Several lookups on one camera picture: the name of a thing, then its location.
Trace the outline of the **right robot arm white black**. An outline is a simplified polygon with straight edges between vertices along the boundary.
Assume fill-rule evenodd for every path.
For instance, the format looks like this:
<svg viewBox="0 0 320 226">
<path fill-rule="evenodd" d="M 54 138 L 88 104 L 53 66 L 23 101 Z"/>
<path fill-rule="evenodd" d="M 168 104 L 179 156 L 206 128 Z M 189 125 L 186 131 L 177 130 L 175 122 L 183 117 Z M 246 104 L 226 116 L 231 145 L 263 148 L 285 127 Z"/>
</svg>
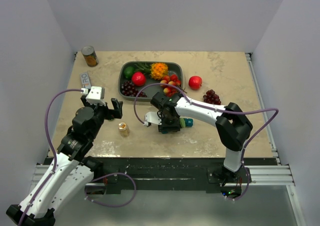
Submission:
<svg viewBox="0 0 320 226">
<path fill-rule="evenodd" d="M 158 112 L 146 113 L 145 124 L 158 125 L 159 132 L 180 131 L 182 128 L 180 118 L 182 117 L 196 119 L 214 126 L 220 141 L 226 147 L 223 178 L 233 183 L 241 176 L 244 145 L 249 139 L 253 125 L 237 104 L 210 105 L 181 93 L 172 98 L 157 93 L 150 103 Z"/>
</svg>

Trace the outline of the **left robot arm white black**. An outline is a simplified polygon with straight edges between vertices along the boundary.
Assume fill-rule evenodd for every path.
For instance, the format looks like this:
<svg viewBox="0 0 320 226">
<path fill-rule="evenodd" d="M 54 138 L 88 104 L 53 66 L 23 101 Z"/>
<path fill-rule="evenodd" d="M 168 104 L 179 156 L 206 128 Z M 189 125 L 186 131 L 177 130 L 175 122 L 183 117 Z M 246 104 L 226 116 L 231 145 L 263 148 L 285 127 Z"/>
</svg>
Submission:
<svg viewBox="0 0 320 226">
<path fill-rule="evenodd" d="M 123 116 L 123 102 L 111 99 L 109 109 L 102 97 L 97 100 L 81 97 L 72 125 L 62 138 L 57 154 L 35 188 L 18 205 L 6 211 L 18 226 L 52 226 L 62 207 L 90 180 L 99 182 L 104 171 L 102 164 L 87 157 L 105 120 Z"/>
</svg>

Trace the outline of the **teal weekly pill organizer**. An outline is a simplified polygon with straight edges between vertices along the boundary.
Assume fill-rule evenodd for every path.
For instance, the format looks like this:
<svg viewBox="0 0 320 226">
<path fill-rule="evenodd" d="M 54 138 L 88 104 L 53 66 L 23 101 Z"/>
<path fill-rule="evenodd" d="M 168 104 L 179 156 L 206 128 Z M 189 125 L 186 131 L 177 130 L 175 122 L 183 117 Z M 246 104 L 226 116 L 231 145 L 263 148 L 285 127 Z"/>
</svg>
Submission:
<svg viewBox="0 0 320 226">
<path fill-rule="evenodd" d="M 191 118 L 184 118 L 185 126 L 192 127 L 194 125 L 194 121 Z"/>
</svg>

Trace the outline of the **green pill bottle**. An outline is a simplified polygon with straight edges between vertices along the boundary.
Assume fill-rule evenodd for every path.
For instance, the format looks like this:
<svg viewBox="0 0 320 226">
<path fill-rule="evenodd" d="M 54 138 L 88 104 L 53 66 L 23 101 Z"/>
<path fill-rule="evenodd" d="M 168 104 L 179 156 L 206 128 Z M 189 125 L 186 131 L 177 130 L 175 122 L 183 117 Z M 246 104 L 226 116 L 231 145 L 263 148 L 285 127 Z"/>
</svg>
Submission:
<svg viewBox="0 0 320 226">
<path fill-rule="evenodd" d="M 181 128 L 185 128 L 186 127 L 186 122 L 184 118 L 180 118 L 179 119 L 179 123 L 180 123 L 180 127 Z"/>
</svg>

